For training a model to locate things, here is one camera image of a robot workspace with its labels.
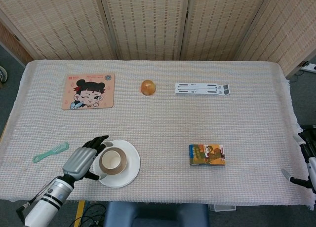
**brown cup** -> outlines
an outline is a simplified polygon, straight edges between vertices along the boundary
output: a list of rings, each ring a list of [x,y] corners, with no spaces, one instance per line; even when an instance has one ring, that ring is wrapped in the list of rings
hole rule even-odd
[[[100,169],[107,175],[119,174],[125,169],[126,165],[126,154],[120,148],[108,148],[100,156]]]

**electrical outlet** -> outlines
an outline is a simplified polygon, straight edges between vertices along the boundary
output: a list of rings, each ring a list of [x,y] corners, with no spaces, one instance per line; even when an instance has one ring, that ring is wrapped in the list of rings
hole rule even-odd
[[[309,63],[307,66],[302,67],[301,70],[316,73],[316,64]]]

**green comb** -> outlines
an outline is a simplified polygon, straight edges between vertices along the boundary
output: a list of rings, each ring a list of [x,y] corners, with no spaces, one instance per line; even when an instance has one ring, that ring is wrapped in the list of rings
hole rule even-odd
[[[51,154],[58,154],[62,151],[67,150],[68,148],[69,148],[69,144],[68,144],[68,142],[65,142],[63,144],[56,146],[55,148],[51,149],[50,151],[45,152],[44,154],[39,154],[39,155],[34,156],[32,161],[33,161],[33,163],[37,163],[40,160],[44,159],[45,157],[48,157]]]

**cartoon mouse pad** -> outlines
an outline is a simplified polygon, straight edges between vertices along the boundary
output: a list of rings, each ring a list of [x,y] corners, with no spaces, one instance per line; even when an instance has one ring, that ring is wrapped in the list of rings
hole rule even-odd
[[[111,108],[114,73],[68,75],[63,110]]]

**book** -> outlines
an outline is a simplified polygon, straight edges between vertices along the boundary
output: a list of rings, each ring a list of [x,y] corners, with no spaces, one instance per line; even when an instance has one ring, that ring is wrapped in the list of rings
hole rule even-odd
[[[63,110],[113,107],[114,76],[114,73],[68,75]]]
[[[225,165],[225,153],[222,145],[189,145],[190,165]]]

